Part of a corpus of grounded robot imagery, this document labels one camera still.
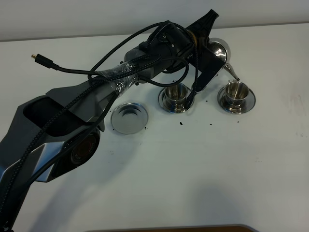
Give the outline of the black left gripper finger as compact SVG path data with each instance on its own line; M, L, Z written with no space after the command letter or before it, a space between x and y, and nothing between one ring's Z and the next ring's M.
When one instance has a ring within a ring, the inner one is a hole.
M189 25L187 30L194 33L195 36L209 36L213 24L218 17L219 15L214 10L210 10L203 17Z

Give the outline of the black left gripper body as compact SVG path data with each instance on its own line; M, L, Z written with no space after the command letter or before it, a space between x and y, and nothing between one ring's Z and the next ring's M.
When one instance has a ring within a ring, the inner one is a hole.
M201 57L207 49L211 24L192 24L190 26L190 31L195 36L198 56Z

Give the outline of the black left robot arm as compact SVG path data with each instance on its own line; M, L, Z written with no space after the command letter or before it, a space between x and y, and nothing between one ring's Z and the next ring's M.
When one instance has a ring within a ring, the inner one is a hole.
M31 184L51 181L87 162L104 131L104 118L115 100L140 83L164 87L154 81L160 73L196 69L191 93L184 105L211 81L215 57L207 48L218 14L210 10L184 28L170 21L150 26L148 39L126 53L110 70L74 70L58 66L37 54L36 63L63 73L82 74L87 81L54 88L20 105L0 143L0 229L10 232Z

